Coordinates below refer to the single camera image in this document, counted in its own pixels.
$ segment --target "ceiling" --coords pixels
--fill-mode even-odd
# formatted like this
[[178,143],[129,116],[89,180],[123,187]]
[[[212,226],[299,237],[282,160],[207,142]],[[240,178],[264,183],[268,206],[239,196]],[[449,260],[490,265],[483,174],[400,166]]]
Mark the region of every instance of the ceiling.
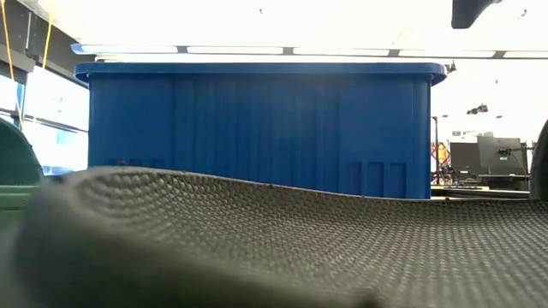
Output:
[[548,50],[546,0],[503,0],[468,30],[451,0],[19,1],[84,44]]
[[456,60],[457,70],[432,88],[432,114],[464,116],[481,104],[491,116],[544,123],[548,61]]

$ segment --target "rubber mat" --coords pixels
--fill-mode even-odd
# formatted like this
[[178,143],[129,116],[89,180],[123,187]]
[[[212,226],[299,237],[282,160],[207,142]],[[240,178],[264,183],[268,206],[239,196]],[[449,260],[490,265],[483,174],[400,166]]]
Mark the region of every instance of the rubber mat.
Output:
[[547,217],[535,200],[363,198],[90,169],[44,184],[4,241],[21,288],[2,290],[39,307],[542,306]]

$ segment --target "plastic bin rim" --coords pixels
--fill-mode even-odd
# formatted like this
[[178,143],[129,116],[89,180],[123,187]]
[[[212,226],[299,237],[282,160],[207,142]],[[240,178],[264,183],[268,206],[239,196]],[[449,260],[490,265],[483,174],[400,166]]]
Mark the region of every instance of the plastic bin rim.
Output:
[[74,77],[89,74],[426,74],[436,85],[447,77],[442,64],[417,63],[130,63],[83,62]]

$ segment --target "chair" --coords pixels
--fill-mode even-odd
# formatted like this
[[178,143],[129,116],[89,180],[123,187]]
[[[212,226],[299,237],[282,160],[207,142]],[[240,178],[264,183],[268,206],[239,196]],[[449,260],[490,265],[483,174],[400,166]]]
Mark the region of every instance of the chair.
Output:
[[0,119],[0,227],[22,215],[42,179],[42,168],[23,133]]

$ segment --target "fluorescent light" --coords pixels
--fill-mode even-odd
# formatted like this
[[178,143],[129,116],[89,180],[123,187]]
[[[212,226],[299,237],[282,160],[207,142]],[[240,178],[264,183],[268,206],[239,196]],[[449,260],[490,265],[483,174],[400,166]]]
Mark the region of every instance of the fluorescent light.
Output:
[[423,58],[423,57],[380,57],[377,58],[380,59],[379,61],[384,62],[397,62],[397,63],[438,63],[445,65],[451,65],[452,60],[451,59],[443,59],[443,58]]
[[548,59],[548,51],[506,51],[504,57]]
[[452,57],[452,58],[468,58],[481,57],[490,58],[495,55],[492,50],[400,50],[399,56],[419,56],[419,57]]
[[175,46],[120,46],[120,45],[99,45],[99,44],[83,44],[80,46],[83,53],[88,54],[164,54],[177,53]]
[[194,54],[253,54],[253,55],[281,55],[282,47],[187,47],[188,53]]
[[301,56],[301,55],[216,55],[216,54],[126,54],[103,55],[96,61],[104,62],[171,62],[171,63],[371,63],[382,61],[399,62],[398,58],[372,56]]
[[389,50],[367,50],[367,49],[348,49],[348,48],[303,48],[293,49],[296,55],[323,55],[323,56],[388,56]]

